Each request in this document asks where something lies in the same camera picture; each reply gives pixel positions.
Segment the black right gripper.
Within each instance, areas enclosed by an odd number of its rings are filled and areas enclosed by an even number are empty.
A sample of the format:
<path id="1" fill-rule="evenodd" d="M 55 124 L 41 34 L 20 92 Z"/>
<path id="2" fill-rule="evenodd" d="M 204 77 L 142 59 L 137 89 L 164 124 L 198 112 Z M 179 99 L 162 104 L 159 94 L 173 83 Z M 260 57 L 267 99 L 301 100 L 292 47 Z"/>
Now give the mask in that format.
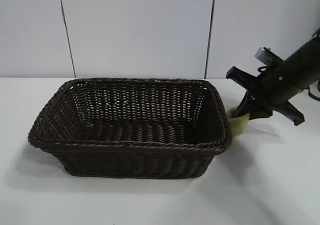
<path id="1" fill-rule="evenodd" d="M 305 117 L 289 100 L 316 81 L 316 48 L 301 47 L 280 65 L 269 67 L 258 76 L 233 66 L 226 78 L 246 89 L 234 117 L 249 114 L 250 120 L 267 119 L 276 111 L 298 126 Z"/>

